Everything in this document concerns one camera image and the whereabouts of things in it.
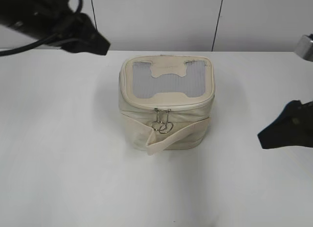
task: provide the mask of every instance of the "fabric strap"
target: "fabric strap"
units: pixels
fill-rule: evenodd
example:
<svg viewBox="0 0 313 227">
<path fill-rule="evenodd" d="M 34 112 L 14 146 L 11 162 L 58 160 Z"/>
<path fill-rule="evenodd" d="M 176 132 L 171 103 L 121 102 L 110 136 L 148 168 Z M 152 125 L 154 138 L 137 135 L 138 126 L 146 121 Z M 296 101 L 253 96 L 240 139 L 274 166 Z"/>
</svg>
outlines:
<svg viewBox="0 0 313 227">
<path fill-rule="evenodd" d="M 158 132 L 155 132 L 153 128 L 126 115 L 123 115 L 123 118 L 125 119 L 125 122 L 127 124 L 126 128 L 130 129 L 128 134 L 131 139 L 138 140 L 138 138 L 140 138 L 141 140 L 143 140 L 142 146 L 144 146 L 143 149 L 148 152 L 148 155 L 154 155 L 157 152 L 163 151 L 170 145 L 186 138 L 191 134 L 205 131 L 210 122 L 210 118 L 207 118 L 199 122 L 191 123 L 190 125 L 168 136 L 166 139 L 157 142 L 156 133 Z"/>
</svg>

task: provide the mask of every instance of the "mesh panel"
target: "mesh panel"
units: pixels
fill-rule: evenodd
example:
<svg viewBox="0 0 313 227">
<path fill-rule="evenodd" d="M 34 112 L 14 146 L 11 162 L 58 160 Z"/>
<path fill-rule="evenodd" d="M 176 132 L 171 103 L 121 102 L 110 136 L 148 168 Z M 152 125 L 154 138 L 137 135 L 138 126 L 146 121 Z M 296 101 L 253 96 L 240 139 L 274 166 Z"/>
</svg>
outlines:
<svg viewBox="0 0 313 227">
<path fill-rule="evenodd" d="M 188 97 L 205 94 L 205 62 L 186 63 L 186 76 L 164 74 L 158 78 L 151 75 L 151 63 L 133 64 L 133 94 L 137 98 L 151 98 L 160 92 L 182 92 Z"/>
</svg>

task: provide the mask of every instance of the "white table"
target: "white table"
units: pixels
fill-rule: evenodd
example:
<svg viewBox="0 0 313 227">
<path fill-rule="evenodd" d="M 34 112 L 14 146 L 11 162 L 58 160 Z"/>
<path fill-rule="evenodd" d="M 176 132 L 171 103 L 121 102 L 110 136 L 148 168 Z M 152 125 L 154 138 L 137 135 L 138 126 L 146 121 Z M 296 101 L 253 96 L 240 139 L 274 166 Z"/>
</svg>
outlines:
<svg viewBox="0 0 313 227">
<path fill-rule="evenodd" d="M 312 227 L 313 149 L 263 150 L 257 134 L 313 97 L 293 53 L 173 52 L 215 66 L 203 143 L 149 157 L 119 126 L 126 58 L 33 50 L 0 58 L 1 227 Z"/>
</svg>

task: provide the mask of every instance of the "cream fabric bag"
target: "cream fabric bag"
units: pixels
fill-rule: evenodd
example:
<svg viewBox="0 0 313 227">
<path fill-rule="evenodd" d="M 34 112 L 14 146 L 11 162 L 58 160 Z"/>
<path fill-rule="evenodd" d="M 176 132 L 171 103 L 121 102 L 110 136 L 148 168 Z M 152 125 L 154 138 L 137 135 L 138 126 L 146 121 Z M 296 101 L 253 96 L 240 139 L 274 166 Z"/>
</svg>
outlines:
<svg viewBox="0 0 313 227">
<path fill-rule="evenodd" d="M 201 143 L 215 94 L 209 59 L 135 57 L 124 63 L 119 86 L 119 108 L 134 148 L 153 155 Z"/>
</svg>

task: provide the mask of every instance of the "metal ring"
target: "metal ring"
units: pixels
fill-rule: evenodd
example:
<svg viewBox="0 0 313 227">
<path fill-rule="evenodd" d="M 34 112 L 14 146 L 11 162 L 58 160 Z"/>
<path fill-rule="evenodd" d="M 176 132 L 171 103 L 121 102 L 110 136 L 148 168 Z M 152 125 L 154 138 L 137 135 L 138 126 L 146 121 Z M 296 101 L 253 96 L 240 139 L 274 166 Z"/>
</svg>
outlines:
<svg viewBox="0 0 313 227">
<path fill-rule="evenodd" d="M 168 125 L 168 124 L 171 125 L 171 128 L 170 128 L 168 131 L 164 132 L 165 130 L 167 130 L 167 125 Z M 168 133 L 173 129 L 174 124 L 173 124 L 172 122 L 168 122 L 167 124 L 165 124 L 165 127 L 166 127 L 165 130 L 159 131 L 160 134 L 168 134 Z"/>
</svg>

